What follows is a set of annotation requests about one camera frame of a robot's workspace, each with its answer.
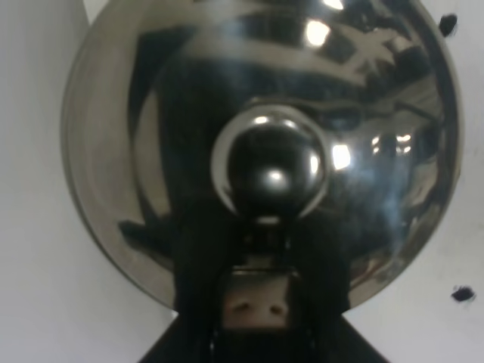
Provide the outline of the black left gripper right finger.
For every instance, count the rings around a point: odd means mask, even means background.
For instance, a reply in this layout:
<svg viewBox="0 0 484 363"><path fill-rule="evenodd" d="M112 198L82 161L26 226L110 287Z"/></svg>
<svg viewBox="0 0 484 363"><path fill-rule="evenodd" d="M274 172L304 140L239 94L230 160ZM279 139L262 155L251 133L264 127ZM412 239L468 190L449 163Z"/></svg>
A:
<svg viewBox="0 0 484 363"><path fill-rule="evenodd" d="M290 230L292 255L309 300L317 362L385 362L343 317L350 309L349 263L329 225L303 219Z"/></svg>

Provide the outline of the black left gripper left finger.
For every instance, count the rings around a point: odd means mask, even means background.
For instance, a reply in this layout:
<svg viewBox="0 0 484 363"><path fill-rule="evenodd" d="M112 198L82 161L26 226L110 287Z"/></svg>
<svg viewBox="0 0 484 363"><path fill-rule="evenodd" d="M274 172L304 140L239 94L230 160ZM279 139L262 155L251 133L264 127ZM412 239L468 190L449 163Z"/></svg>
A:
<svg viewBox="0 0 484 363"><path fill-rule="evenodd" d="M177 225L173 260L177 318L142 362L209 362L215 294L227 268L227 214L193 211Z"/></svg>

